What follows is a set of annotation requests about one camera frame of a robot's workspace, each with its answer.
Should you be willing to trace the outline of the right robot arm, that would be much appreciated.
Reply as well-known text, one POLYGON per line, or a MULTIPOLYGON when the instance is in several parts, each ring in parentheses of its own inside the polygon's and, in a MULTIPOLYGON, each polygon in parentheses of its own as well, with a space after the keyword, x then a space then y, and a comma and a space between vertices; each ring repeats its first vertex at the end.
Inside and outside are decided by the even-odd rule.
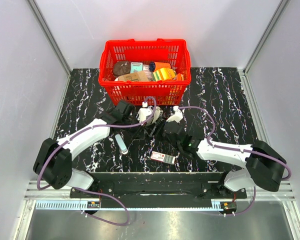
POLYGON ((188 159, 217 161, 240 167, 223 174, 217 186, 218 194, 229 198, 243 188, 258 186, 269 192, 277 192, 287 164, 286 160, 262 140, 254 144, 234 145, 200 139, 189 135, 176 121, 160 119, 154 125, 151 136, 170 143, 188 159))

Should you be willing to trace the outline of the light blue stapler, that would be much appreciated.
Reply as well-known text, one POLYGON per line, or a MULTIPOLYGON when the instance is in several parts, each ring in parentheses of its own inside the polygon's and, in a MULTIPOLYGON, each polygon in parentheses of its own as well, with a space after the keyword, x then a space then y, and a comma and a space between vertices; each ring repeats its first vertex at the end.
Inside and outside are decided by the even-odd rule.
POLYGON ((116 134, 115 135, 115 140, 116 140, 116 142, 118 144, 118 147, 119 147, 121 153, 123 155, 126 155, 128 153, 128 148, 127 148, 127 146, 126 146, 123 138, 121 137, 121 135, 120 134, 116 134))

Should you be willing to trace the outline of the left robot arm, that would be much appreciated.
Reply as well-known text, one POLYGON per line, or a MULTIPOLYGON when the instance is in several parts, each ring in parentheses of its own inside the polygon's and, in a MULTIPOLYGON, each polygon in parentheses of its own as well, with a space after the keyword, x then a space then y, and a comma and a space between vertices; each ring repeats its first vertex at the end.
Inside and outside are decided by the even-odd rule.
POLYGON ((33 165, 38 175, 37 189, 59 190, 68 186, 79 188, 88 198, 96 196, 99 189, 95 179, 86 171, 73 168, 73 160, 94 143, 106 139, 114 129, 132 129, 152 122, 157 107, 150 106, 150 101, 154 100, 147 97, 139 112, 133 104, 120 100, 82 129, 57 140, 44 140, 33 165))

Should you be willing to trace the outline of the beige stapler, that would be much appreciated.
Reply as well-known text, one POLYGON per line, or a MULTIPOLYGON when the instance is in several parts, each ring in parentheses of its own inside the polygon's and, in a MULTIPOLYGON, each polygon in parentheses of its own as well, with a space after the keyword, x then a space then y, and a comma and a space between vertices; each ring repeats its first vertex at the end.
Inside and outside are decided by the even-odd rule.
POLYGON ((157 106, 156 109, 155 109, 152 120, 149 121, 147 123, 147 125, 149 126, 149 125, 155 124, 157 122, 157 120, 159 119, 159 117, 162 116, 162 114, 163 114, 163 110, 159 106, 157 106))

